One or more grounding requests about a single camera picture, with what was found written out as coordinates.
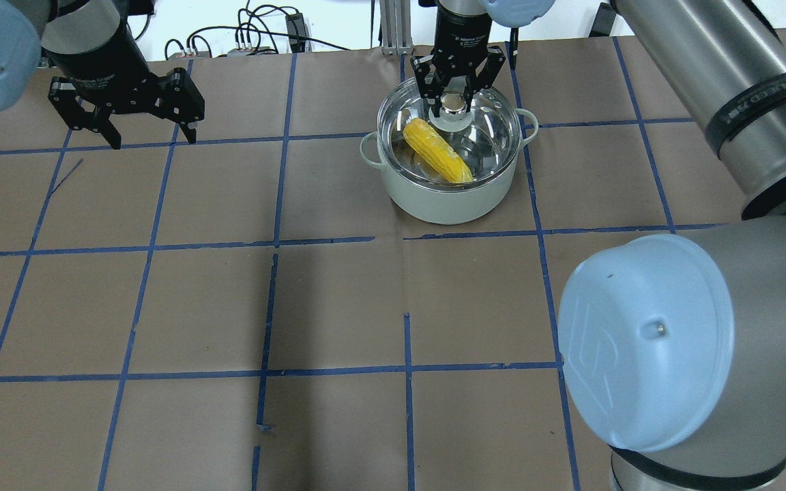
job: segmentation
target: corn cob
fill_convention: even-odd
[[[471,183],[468,165],[428,122],[415,118],[405,125],[405,142],[449,183]]]

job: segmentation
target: cable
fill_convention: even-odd
[[[193,51],[196,52],[196,54],[199,54],[199,48],[196,47],[196,38],[199,38],[203,41],[203,43],[205,43],[206,46],[208,46],[208,58],[214,58],[214,56],[212,56],[212,44],[210,44],[203,36],[193,36]]]
[[[252,26],[247,26],[247,27],[238,26],[237,27],[237,26],[234,26],[234,25],[210,25],[208,27],[203,27],[202,29],[199,29],[199,30],[193,32],[193,34],[190,34],[190,38],[192,38],[193,36],[196,36],[196,34],[200,34],[200,33],[205,32],[205,31],[210,31],[212,29],[231,29],[232,31],[237,31],[239,29],[244,29],[246,31],[251,31],[251,32],[262,32],[262,34],[266,34],[266,35],[269,35],[269,36],[282,36],[284,38],[291,38],[291,40],[311,41],[313,43],[318,43],[318,44],[323,44],[324,46],[329,46],[330,48],[336,48],[336,50],[345,50],[345,52],[350,50],[349,48],[346,48],[344,46],[338,46],[337,44],[332,44],[332,43],[328,43],[326,41],[316,40],[316,38],[310,38],[308,36],[300,36],[298,34],[290,34],[290,33],[284,33],[284,32],[262,31],[262,30],[257,29],[256,27],[252,27]]]
[[[138,36],[135,37],[135,40],[140,40],[141,36],[144,36],[144,33],[147,32],[147,28],[150,26],[150,14],[147,14],[147,18],[144,19],[144,27],[141,28],[141,32],[138,33]]]
[[[259,18],[258,16],[254,16],[253,13],[251,13],[250,16],[247,18],[247,25],[248,26],[254,27],[253,26],[253,22],[251,22],[253,18],[256,18],[257,20],[259,20],[259,24],[263,25],[263,27],[265,28],[265,32],[269,32],[269,26],[265,24],[265,21],[263,19]],[[257,36],[259,37],[260,36],[260,31],[258,30],[256,32],[257,32]],[[269,34],[269,40],[272,41],[272,47],[274,47],[275,51],[280,53],[280,51],[278,50],[278,43],[275,42],[275,38],[272,37],[271,34]]]
[[[169,59],[169,46],[170,46],[172,43],[176,43],[176,44],[178,45],[178,47],[179,47],[179,48],[181,48],[181,54],[185,54],[185,53],[184,53],[184,45],[183,45],[183,44],[181,44],[181,41],[178,41],[178,40],[168,40],[168,42],[166,42],[166,50],[165,50],[166,59]]]
[[[248,22],[247,22],[247,24],[250,24],[250,14],[251,14],[252,12],[250,12],[250,10],[247,10],[247,9],[238,9],[238,26],[239,26],[239,27],[241,27],[241,25],[243,25],[243,24],[246,24],[246,23],[244,23],[244,22],[242,22],[242,21],[241,21],[241,13],[242,13],[242,12],[244,12],[244,13],[246,13],[246,14],[248,15],[248,19],[247,19],[247,20],[248,20]],[[242,34],[242,37],[243,37],[243,36],[244,36],[244,32],[243,32],[243,31],[241,31],[240,29],[239,29],[238,31],[236,31],[236,36],[237,36],[237,35],[238,35],[238,33],[240,33],[240,32],[241,32],[241,34]],[[250,34],[248,34],[248,36],[247,36],[247,40],[248,40],[248,41],[250,41]],[[256,46],[259,46],[260,44],[262,44],[262,40],[263,40],[263,38],[262,38],[262,34],[260,34],[260,33],[258,32],[258,33],[257,33],[257,43],[256,43]]]

